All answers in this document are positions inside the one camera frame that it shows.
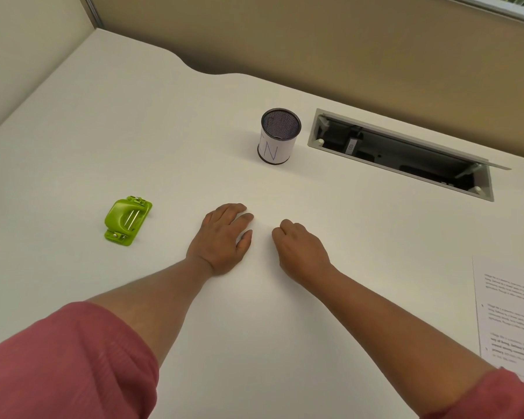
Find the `pink shirt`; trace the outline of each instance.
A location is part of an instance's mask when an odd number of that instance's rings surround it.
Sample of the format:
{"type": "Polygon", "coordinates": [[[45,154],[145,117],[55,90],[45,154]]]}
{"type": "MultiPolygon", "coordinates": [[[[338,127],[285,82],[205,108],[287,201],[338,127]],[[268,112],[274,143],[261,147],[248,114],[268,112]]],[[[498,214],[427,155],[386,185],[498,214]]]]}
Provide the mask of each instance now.
{"type": "MultiPolygon", "coordinates": [[[[155,406],[150,348],[95,304],[71,303],[0,344],[0,419],[137,419],[155,406]]],[[[427,419],[524,419],[524,383],[504,369],[427,419]]]]}

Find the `desk surface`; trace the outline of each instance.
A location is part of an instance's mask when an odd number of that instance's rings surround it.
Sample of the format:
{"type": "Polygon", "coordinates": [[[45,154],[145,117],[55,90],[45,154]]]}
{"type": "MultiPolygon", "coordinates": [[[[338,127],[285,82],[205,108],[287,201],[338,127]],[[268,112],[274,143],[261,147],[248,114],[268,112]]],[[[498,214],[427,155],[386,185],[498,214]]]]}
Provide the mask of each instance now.
{"type": "Polygon", "coordinates": [[[478,352],[472,255],[524,263],[524,159],[95,31],[0,127],[0,341],[63,304],[181,260],[206,212],[255,215],[244,261],[194,302],[161,370],[154,418],[413,417],[365,352],[281,272],[271,229],[319,236],[333,263],[478,352]],[[303,130],[256,154],[260,117],[303,130]],[[488,158],[495,202],[307,146],[317,108],[488,158]],[[153,202],[131,247],[112,203],[153,202]]]}

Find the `black mesh rim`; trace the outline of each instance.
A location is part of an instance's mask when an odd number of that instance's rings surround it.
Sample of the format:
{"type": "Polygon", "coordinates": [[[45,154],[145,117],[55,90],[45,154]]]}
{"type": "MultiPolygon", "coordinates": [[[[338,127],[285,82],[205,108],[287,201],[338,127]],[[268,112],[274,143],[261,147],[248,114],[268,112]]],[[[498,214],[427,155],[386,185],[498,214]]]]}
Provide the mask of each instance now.
{"type": "Polygon", "coordinates": [[[300,129],[301,129],[301,122],[300,122],[300,119],[299,119],[299,116],[297,116],[294,112],[292,112],[291,110],[287,110],[287,109],[284,109],[284,108],[276,108],[276,109],[270,109],[268,110],[267,112],[265,112],[263,115],[262,115],[262,119],[260,121],[261,125],[262,125],[262,130],[266,133],[266,135],[268,135],[270,138],[272,138],[273,140],[277,140],[277,141],[290,141],[290,140],[293,140],[294,138],[296,138],[299,134],[300,134],[300,129]],[[280,137],[276,137],[274,135],[272,135],[271,133],[269,133],[267,130],[266,130],[266,127],[264,126],[264,119],[266,118],[266,116],[272,112],[285,112],[285,113],[288,113],[290,114],[296,121],[297,121],[297,130],[296,132],[292,135],[292,136],[289,136],[287,138],[280,138],[280,137]]]}

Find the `paper document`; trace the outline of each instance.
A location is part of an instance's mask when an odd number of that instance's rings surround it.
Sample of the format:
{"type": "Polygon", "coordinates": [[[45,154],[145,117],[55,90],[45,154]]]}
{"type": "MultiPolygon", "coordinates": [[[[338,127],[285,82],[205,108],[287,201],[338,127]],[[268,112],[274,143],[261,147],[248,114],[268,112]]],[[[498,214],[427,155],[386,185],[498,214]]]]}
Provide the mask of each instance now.
{"type": "Polygon", "coordinates": [[[473,259],[481,356],[524,380],[524,270],[473,259]]]}

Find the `hand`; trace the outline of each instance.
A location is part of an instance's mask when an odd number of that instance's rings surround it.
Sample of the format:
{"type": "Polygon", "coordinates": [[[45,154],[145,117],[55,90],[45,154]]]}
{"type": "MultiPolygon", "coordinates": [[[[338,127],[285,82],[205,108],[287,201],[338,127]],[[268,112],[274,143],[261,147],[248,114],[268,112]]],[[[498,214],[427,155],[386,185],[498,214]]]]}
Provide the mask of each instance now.
{"type": "Polygon", "coordinates": [[[320,239],[300,223],[285,219],[272,231],[279,265],[290,278],[306,285],[328,274],[334,267],[320,239]]]}
{"type": "Polygon", "coordinates": [[[209,212],[202,227],[190,243],[187,259],[200,258],[210,265],[212,275],[224,275],[242,260],[252,241],[252,230],[237,238],[249,225],[252,213],[237,215],[246,210],[244,204],[224,204],[209,212]]]}

